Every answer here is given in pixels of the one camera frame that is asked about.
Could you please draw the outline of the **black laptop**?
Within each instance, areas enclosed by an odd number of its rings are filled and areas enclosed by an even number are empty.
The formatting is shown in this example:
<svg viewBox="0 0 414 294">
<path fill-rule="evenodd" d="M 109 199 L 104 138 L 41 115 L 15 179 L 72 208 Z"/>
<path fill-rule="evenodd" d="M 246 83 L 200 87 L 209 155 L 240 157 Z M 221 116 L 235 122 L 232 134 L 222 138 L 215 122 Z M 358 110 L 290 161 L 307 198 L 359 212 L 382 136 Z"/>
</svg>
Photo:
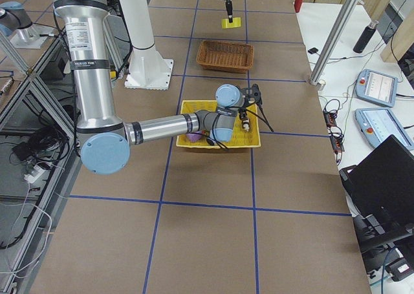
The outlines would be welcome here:
<svg viewBox="0 0 414 294">
<path fill-rule="evenodd" d="M 394 135 L 340 177 L 361 215 L 379 218 L 385 211 L 402 226 L 413 222 L 413 155 Z"/>
</svg>

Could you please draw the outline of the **black water bottle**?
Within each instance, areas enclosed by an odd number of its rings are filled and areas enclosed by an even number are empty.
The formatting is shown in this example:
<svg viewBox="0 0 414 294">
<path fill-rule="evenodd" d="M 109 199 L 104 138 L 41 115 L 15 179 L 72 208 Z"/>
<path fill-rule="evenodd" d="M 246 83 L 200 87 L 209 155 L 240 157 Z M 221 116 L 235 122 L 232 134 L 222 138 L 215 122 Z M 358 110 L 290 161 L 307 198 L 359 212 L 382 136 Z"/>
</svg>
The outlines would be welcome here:
<svg viewBox="0 0 414 294">
<path fill-rule="evenodd" d="M 368 42 L 371 40 L 378 25 L 377 20 L 372 20 L 363 30 L 356 44 L 353 47 L 353 52 L 361 54 L 366 48 Z"/>
</svg>

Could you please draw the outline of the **brown wicker basket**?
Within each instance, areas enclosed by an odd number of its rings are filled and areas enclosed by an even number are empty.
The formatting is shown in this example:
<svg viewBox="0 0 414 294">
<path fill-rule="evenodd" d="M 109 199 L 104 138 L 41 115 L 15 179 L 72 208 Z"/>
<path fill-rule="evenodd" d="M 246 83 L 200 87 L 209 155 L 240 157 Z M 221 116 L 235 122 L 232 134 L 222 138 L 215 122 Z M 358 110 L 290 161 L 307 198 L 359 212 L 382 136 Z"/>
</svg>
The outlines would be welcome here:
<svg viewBox="0 0 414 294">
<path fill-rule="evenodd" d="M 253 66 L 254 47 L 229 41 L 203 40 L 196 62 L 206 70 L 247 73 Z"/>
</svg>

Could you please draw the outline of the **teach pendant near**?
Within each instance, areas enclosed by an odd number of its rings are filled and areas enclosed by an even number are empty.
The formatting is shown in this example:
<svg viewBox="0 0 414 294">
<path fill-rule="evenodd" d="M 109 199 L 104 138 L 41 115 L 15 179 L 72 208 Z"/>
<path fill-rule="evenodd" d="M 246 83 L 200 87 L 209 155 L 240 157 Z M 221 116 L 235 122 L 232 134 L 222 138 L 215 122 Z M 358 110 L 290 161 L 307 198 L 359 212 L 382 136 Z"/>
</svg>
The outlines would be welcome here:
<svg viewBox="0 0 414 294">
<path fill-rule="evenodd" d="M 356 109 L 357 124 L 369 144 L 376 148 L 389 136 L 394 135 L 409 151 L 413 150 L 413 140 L 389 108 Z"/>
</svg>

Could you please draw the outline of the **purple foam block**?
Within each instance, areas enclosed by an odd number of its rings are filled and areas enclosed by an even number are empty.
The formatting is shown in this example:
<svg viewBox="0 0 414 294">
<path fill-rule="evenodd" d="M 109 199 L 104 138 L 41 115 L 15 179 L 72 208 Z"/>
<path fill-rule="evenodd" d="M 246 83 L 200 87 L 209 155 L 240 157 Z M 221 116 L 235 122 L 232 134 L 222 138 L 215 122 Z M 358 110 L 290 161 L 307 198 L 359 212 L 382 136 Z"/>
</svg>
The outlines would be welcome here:
<svg viewBox="0 0 414 294">
<path fill-rule="evenodd" d="M 187 133 L 186 137 L 190 142 L 195 143 L 202 138 L 202 134 L 200 132 L 191 132 Z"/>
</svg>

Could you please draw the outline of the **yellow woven basket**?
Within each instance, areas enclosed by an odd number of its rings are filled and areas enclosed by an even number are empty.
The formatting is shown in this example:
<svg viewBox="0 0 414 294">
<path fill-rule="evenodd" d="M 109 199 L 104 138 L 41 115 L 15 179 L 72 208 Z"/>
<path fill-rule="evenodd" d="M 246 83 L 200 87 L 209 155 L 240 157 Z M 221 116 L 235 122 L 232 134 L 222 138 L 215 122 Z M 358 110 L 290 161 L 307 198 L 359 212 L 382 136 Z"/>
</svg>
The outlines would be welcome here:
<svg viewBox="0 0 414 294">
<path fill-rule="evenodd" d="M 198 110 L 215 111 L 216 108 L 217 102 L 215 100 L 183 100 L 180 113 L 189 114 Z M 229 149 L 254 148 L 261 146 L 258 118 L 250 112 L 247 112 L 247 117 L 250 122 L 249 131 L 243 129 L 242 121 L 239 117 L 236 117 L 231 140 L 229 142 L 223 142 Z M 210 145 L 204 136 L 196 142 L 191 142 L 186 134 L 177 136 L 176 146 L 190 149 L 219 148 L 217 145 Z"/>
</svg>

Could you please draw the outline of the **teach pendant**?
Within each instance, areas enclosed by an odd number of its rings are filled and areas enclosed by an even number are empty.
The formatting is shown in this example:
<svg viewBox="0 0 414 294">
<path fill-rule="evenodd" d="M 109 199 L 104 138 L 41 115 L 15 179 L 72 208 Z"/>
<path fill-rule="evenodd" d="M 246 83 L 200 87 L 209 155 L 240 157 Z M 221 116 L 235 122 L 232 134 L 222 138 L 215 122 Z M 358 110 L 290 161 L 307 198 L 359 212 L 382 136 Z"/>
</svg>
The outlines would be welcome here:
<svg viewBox="0 0 414 294">
<path fill-rule="evenodd" d="M 374 70 L 363 69 L 355 84 L 356 96 L 383 107 L 394 107 L 398 79 Z"/>
<path fill-rule="evenodd" d="M 356 109 L 357 124 L 369 144 L 376 148 L 389 136 L 394 135 L 409 151 L 413 150 L 413 140 L 389 108 Z"/>
</svg>

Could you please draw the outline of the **teach pendant far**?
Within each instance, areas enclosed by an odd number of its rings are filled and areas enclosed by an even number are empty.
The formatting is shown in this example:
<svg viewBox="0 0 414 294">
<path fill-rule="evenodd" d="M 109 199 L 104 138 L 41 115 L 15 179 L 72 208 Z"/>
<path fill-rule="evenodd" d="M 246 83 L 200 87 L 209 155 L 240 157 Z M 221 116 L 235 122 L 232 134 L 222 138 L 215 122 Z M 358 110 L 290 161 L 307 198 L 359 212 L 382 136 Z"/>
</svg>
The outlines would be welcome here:
<svg viewBox="0 0 414 294">
<path fill-rule="evenodd" d="M 363 69 L 355 84 L 356 96 L 383 107 L 394 107 L 398 79 L 374 70 Z"/>
</svg>

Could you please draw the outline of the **toy panda figurine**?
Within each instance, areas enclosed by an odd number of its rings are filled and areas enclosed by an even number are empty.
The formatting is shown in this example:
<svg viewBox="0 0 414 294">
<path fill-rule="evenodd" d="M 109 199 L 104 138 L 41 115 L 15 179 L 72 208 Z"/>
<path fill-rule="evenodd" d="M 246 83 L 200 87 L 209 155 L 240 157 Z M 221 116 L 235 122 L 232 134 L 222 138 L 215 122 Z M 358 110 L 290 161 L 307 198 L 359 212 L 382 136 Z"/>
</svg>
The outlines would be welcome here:
<svg viewBox="0 0 414 294">
<path fill-rule="evenodd" d="M 243 120 L 242 127 L 244 131 L 249 132 L 250 131 L 250 120 L 249 119 Z"/>
</svg>

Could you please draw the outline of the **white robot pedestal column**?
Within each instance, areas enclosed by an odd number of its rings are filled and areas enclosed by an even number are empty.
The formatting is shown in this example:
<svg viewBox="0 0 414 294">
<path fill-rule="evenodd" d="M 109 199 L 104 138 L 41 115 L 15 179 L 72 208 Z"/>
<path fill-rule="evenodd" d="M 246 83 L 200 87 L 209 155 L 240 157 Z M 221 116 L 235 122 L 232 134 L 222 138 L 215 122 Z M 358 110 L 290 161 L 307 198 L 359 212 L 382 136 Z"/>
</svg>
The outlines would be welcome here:
<svg viewBox="0 0 414 294">
<path fill-rule="evenodd" d="M 119 0 L 133 51 L 125 86 L 167 90 L 173 60 L 164 59 L 155 46 L 147 0 Z"/>
</svg>

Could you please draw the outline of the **aluminium frame post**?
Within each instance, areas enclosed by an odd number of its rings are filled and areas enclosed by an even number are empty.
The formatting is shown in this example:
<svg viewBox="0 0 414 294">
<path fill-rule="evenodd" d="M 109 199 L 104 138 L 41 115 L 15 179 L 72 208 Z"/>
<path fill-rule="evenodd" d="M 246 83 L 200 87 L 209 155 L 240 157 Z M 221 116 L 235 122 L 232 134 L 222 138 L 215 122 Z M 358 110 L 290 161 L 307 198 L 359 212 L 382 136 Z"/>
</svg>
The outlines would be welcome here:
<svg viewBox="0 0 414 294">
<path fill-rule="evenodd" d="M 321 79 L 321 75 L 325 66 L 328 63 L 331 54 L 339 41 L 339 38 L 350 19 L 355 6 L 358 4 L 359 0 L 345 0 L 345 3 L 342 5 L 339 14 L 331 28 L 331 31 L 327 37 L 327 40 L 322 48 L 320 56 L 313 68 L 312 74 L 310 75 L 310 84 L 318 88 L 319 91 L 323 90 L 326 82 Z"/>
</svg>

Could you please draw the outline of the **yellow tape roll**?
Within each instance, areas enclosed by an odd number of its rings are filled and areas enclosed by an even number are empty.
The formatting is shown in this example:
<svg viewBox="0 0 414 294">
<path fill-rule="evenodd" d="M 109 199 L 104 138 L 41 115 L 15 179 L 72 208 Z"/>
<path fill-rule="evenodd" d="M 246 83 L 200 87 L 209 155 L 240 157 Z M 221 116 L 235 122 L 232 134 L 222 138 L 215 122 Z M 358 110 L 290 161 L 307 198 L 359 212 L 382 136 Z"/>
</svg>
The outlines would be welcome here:
<svg viewBox="0 0 414 294">
<path fill-rule="evenodd" d="M 233 18 L 224 18 L 221 20 L 221 28 L 222 29 L 229 29 L 229 28 L 239 28 L 241 27 L 241 18 L 240 17 L 233 17 Z"/>
</svg>

